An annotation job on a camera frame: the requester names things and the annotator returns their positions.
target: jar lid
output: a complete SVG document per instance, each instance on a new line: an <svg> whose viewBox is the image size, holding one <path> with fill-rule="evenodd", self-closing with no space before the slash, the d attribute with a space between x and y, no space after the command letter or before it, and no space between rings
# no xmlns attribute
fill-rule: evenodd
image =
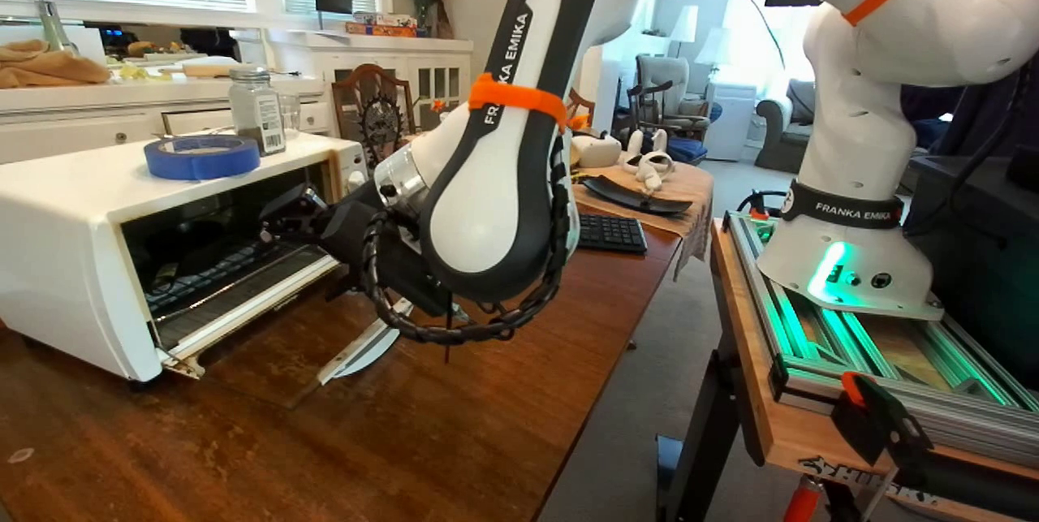
<svg viewBox="0 0 1039 522"><path fill-rule="evenodd" d="M229 75L232 80L240 82L266 82L270 81L270 72L263 66L240 66L231 68Z"/></svg>

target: table surface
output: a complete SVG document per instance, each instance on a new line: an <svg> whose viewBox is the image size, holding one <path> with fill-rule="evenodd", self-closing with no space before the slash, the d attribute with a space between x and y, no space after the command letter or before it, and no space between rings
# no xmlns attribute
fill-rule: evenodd
<svg viewBox="0 0 1039 522"><path fill-rule="evenodd" d="M442 347L400 340L292 408L212 372L135 394L0 329L0 502L16 522L534 519L680 241L650 228L646 240L644 258L577 252L556 299L509 342L453 348L445 364ZM307 354L330 360L370 307L308 291L246 330L297 330L296 351L254 355L239 377L262 387Z"/></svg>
<svg viewBox="0 0 1039 522"><path fill-rule="evenodd" d="M812 467L804 465L804 462L811 461L819 464L821 459L827 464L824 473L844 482L855 481L856 473L853 470L884 473L883 467L871 467L855 453L854 449L843 440L829 416L781 404L773 399L769 385L772 359L769 357L761 319L757 317L747 276L740 262L732 235L722 230L720 219L716 219L712 225L711 234L713 238L712 254L716 259L724 286L725 301L729 309L732 331L740 351L741 366L747 382L751 410L754 415L754 425L766 462L801 473L815 473ZM950 447L937 447L936 450L987 467L1039 479L1039 471L1025 467ZM905 501L916 503L908 497ZM943 499L939 499L933 508L979 522L1012 520Z"/></svg>

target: glass jar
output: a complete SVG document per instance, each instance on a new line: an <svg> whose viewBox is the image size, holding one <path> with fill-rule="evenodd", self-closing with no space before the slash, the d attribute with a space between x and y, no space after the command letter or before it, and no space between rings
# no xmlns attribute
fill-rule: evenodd
<svg viewBox="0 0 1039 522"><path fill-rule="evenodd" d="M235 133L251 138L260 154L285 151L285 130L277 93L270 85L270 72L262 66L242 66L231 70L231 118Z"/></svg>

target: toaster oven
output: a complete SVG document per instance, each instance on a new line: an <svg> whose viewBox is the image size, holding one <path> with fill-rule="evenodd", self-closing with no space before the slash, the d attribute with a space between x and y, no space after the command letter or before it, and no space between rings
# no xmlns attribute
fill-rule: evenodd
<svg viewBox="0 0 1039 522"><path fill-rule="evenodd" d="M365 160L300 134L248 174L170 181L149 174L145 143L0 165L0 320L130 381L199 377L205 348L338 265L263 243L261 209L304 182L341 200Z"/></svg>

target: green light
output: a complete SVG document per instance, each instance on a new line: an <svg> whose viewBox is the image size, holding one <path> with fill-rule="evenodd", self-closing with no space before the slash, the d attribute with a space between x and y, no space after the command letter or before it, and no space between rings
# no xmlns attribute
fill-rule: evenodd
<svg viewBox="0 0 1039 522"><path fill-rule="evenodd" d="M844 242L833 242L830 244L830 247L826 249L826 254L823 255L823 261L819 263L819 266L816 268L816 273L812 275L811 280L808 281L808 292L812 296L822 301L830 301L834 298L834 296L827 295L826 293L826 279L833 273L833 267L841 264L847 249L848 244Z"/></svg>

